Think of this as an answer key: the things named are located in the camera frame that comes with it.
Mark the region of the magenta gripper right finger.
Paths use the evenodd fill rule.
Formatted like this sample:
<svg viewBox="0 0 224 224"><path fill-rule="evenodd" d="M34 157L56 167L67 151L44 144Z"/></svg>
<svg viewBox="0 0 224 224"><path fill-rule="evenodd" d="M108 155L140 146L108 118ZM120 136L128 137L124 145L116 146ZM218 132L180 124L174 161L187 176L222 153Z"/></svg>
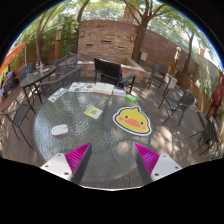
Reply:
<svg viewBox="0 0 224 224"><path fill-rule="evenodd" d="M132 153L144 185L182 169L169 155L157 154L138 143L133 143Z"/></svg>

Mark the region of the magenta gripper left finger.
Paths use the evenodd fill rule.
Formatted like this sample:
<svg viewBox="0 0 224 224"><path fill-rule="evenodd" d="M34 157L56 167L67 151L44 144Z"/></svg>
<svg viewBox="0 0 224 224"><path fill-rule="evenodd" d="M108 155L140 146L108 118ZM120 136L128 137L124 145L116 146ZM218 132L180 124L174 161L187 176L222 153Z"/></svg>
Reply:
<svg viewBox="0 0 224 224"><path fill-rule="evenodd" d="M41 169L75 184L80 184L92 153L92 144L86 143L70 152L57 153Z"/></svg>

